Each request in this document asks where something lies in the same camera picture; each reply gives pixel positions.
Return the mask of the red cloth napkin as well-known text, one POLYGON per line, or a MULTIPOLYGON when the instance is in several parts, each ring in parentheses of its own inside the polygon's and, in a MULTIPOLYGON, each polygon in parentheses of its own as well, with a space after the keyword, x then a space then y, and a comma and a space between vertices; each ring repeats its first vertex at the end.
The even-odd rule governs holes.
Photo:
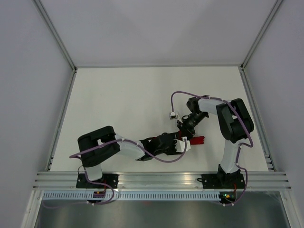
POLYGON ((187 136, 181 136, 180 140, 187 141, 187 145, 202 145, 204 144, 204 136, 197 136, 197 137, 187 137, 187 136))

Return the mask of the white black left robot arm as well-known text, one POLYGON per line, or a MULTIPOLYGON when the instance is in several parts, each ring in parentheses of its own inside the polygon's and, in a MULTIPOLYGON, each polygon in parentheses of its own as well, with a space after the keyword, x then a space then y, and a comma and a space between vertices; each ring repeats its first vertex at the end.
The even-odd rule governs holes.
POLYGON ((145 162, 156 159, 163 163, 178 161, 190 148, 186 137, 178 138, 177 133, 163 133, 139 141, 126 139, 115 133, 112 126, 86 133, 77 140, 79 158, 85 170, 87 183, 99 188, 104 182, 101 164, 120 154, 145 162))

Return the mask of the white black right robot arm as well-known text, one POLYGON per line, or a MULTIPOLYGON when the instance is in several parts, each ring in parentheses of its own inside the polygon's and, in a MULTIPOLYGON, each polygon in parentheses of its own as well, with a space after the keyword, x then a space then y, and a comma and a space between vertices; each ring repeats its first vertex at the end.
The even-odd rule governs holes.
POLYGON ((187 137, 194 143, 195 127, 209 114, 218 117, 220 132, 225 139, 224 153, 216 174, 202 174, 198 179, 205 189, 243 189, 244 176, 238 165, 240 148, 252 140, 250 133, 254 123, 242 99, 228 102, 217 99, 192 97, 186 103, 190 114, 177 121, 181 137, 187 137))

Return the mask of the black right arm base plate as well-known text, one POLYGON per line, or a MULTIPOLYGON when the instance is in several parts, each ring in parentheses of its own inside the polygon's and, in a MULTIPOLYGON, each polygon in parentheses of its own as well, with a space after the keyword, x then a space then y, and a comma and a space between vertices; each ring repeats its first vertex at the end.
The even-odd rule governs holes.
POLYGON ((227 174, 202 174, 197 181, 202 183, 203 189, 243 189, 245 187, 244 176, 239 173, 236 175, 227 174))

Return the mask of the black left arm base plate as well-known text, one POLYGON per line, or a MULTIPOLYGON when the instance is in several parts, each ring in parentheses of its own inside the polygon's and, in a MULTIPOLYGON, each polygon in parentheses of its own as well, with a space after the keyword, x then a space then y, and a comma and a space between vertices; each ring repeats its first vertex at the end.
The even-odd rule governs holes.
POLYGON ((102 176, 101 179, 97 180, 88 180, 84 173, 79 174, 76 180, 77 189, 101 189, 109 187, 116 189, 118 185, 119 175, 113 173, 106 173, 102 176))

